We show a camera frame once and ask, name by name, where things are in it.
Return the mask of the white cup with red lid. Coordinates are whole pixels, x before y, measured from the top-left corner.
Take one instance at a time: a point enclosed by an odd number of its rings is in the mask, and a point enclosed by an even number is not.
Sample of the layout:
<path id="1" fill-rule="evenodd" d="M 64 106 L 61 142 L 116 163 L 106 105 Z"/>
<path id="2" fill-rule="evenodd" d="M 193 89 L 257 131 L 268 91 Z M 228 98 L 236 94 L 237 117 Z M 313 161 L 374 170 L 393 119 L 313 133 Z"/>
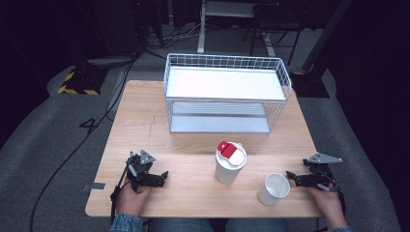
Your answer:
<path id="1" fill-rule="evenodd" d="M 216 150 L 215 176 L 220 183 L 232 183 L 248 159 L 241 143 L 222 141 Z"/>

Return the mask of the person's right leg in jeans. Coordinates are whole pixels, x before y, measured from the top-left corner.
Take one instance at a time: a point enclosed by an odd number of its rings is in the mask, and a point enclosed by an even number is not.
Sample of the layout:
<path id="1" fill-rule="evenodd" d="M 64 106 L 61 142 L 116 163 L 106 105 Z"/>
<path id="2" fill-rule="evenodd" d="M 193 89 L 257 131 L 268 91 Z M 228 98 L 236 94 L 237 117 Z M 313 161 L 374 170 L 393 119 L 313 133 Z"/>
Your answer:
<path id="1" fill-rule="evenodd" d="M 287 232 L 285 222 L 278 218 L 232 218 L 225 232 Z"/>

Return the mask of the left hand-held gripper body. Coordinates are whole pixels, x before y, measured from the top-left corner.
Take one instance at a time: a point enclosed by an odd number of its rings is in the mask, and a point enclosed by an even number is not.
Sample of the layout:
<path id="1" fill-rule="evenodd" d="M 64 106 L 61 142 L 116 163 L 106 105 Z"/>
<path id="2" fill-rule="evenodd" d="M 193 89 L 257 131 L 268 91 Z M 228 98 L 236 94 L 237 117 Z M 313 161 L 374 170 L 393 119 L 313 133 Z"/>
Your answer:
<path id="1" fill-rule="evenodd" d="M 152 187 L 155 184 L 156 177 L 149 173 L 155 160 L 144 150 L 141 150 L 140 154 L 131 153 L 127 160 L 127 178 L 136 193 L 141 193 L 144 187 Z"/>

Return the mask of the black slanted stand pole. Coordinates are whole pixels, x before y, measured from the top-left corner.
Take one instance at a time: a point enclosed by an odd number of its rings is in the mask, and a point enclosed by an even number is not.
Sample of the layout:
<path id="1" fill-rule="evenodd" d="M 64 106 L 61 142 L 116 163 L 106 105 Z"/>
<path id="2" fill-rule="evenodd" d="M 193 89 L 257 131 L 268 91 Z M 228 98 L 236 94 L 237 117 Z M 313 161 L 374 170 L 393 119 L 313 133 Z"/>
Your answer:
<path id="1" fill-rule="evenodd" d="M 317 63 L 317 60 L 319 59 L 320 54 L 325 49 L 326 43 L 328 42 L 334 31 L 337 29 L 337 26 L 343 19 L 352 1 L 353 0 L 341 0 L 341 2 L 338 4 L 335 12 L 333 13 L 332 17 L 330 18 L 329 22 L 324 28 L 321 36 L 317 40 L 315 46 L 313 47 L 312 51 L 308 55 L 304 64 L 302 65 L 303 71 L 310 72 L 314 68 L 315 64 Z"/>

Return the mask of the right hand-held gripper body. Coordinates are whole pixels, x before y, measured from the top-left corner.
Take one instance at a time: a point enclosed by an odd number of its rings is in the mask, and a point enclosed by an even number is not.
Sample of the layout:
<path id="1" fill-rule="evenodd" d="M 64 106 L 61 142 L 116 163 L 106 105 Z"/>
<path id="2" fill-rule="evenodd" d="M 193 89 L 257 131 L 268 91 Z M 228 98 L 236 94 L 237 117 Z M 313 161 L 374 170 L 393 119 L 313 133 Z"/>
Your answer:
<path id="1" fill-rule="evenodd" d="M 309 178 L 311 187 L 317 187 L 325 191 L 336 191 L 337 182 L 330 169 L 331 163 L 340 163 L 341 158 L 331 157 L 322 153 L 316 153 L 308 159 L 303 159 L 304 165 L 310 171 Z"/>

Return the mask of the black chair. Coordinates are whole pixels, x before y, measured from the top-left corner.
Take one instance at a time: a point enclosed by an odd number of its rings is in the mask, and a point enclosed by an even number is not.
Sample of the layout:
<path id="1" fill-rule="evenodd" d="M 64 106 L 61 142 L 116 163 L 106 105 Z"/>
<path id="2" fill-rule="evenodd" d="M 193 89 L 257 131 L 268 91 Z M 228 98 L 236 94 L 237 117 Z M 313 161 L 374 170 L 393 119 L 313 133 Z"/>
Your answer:
<path id="1" fill-rule="evenodd" d="M 265 42 L 267 48 L 278 47 L 290 48 L 287 64 L 290 64 L 296 49 L 297 42 L 302 32 L 302 24 L 293 7 L 286 0 L 261 0 L 252 7 L 252 19 L 243 36 L 243 41 L 251 33 L 251 46 L 249 55 L 253 54 L 256 47 L 256 37 L 268 39 L 270 34 L 278 33 L 280 37 L 275 43 Z M 292 32 L 295 34 L 292 44 L 281 44 L 284 37 Z"/>

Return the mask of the white desk frame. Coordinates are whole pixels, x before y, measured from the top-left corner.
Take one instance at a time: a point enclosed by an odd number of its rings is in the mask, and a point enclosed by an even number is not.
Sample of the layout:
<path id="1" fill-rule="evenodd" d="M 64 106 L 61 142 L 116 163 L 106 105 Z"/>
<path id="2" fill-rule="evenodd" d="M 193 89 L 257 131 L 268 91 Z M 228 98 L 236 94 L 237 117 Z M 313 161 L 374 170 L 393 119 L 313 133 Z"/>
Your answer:
<path id="1" fill-rule="evenodd" d="M 228 16 L 240 18 L 252 18 L 254 3 L 242 3 L 239 0 L 226 2 L 223 0 L 201 0 L 200 32 L 197 44 L 197 52 L 204 53 L 205 49 L 205 21 L 207 16 Z"/>

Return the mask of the person's right hand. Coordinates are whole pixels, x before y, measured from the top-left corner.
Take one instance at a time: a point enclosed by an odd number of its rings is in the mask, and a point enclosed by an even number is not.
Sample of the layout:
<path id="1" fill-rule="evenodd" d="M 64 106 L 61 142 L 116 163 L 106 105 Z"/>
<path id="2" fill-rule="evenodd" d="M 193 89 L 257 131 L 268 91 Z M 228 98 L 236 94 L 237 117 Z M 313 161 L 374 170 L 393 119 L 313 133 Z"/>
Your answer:
<path id="1" fill-rule="evenodd" d="M 319 211 L 327 221 L 329 230 L 345 227 L 347 225 L 342 206 L 336 192 L 307 188 L 313 197 Z"/>

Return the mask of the black yellow striped stand base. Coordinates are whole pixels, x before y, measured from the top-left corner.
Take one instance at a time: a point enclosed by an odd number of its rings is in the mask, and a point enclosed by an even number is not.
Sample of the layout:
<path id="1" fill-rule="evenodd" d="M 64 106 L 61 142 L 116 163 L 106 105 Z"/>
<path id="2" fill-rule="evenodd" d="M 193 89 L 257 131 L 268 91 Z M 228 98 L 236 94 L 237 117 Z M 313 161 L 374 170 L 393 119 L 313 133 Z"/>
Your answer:
<path id="1" fill-rule="evenodd" d="M 99 95 L 107 73 L 108 69 L 80 70 L 72 68 L 59 88 L 58 93 Z"/>

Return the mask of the grey tape strip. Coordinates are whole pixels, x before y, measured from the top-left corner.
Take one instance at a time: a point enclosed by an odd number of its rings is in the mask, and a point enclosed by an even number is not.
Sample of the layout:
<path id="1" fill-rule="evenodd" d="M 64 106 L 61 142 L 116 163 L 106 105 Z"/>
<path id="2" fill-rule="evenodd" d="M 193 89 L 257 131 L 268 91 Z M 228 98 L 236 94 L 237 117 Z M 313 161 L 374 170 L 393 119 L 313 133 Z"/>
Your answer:
<path id="1" fill-rule="evenodd" d="M 90 192 L 91 190 L 104 190 L 105 189 L 105 183 L 92 183 L 90 185 L 84 185 L 82 188 L 82 191 L 84 192 Z"/>

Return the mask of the white wire shelf rack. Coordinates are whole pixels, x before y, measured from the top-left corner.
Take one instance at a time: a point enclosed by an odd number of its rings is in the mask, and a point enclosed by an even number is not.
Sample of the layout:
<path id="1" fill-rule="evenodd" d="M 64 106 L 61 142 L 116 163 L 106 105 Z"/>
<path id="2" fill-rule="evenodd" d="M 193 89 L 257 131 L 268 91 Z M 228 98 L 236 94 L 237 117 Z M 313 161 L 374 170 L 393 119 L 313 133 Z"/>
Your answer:
<path id="1" fill-rule="evenodd" d="M 291 93 L 274 57 L 166 57 L 163 91 L 172 132 L 269 133 Z"/>

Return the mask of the black square stand base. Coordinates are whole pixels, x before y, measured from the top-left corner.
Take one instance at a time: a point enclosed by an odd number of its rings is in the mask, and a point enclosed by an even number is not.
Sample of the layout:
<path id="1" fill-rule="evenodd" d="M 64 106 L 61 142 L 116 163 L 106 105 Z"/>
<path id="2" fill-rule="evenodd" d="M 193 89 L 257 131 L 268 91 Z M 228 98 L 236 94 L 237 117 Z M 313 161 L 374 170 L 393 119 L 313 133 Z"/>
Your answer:
<path id="1" fill-rule="evenodd" d="M 298 98 L 328 99 L 330 97 L 323 81 L 309 73 L 292 72 L 289 75 L 292 88 Z"/>

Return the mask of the white paper cup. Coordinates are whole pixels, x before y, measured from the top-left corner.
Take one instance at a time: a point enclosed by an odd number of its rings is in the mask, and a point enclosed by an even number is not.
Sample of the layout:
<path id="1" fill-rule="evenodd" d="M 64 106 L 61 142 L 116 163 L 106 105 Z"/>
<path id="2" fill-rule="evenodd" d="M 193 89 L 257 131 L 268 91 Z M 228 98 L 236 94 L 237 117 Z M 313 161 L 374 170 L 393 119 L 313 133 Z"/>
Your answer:
<path id="1" fill-rule="evenodd" d="M 268 175 L 257 192 L 259 201 L 267 206 L 274 205 L 290 192 L 288 180 L 279 173 Z"/>

